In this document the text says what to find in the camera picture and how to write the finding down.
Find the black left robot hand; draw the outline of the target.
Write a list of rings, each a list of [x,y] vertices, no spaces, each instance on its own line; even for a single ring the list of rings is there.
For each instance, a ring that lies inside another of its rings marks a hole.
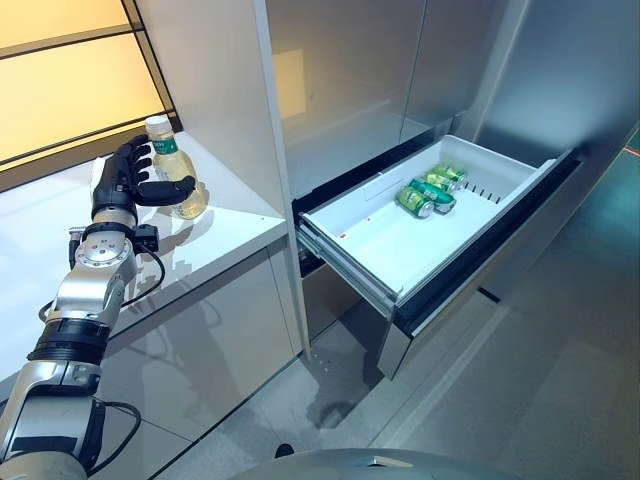
[[[149,181],[152,160],[146,134],[122,144],[105,163],[92,193],[91,217],[109,208],[120,209],[137,218],[137,206],[177,205],[188,199],[196,181],[186,175],[177,181]]]

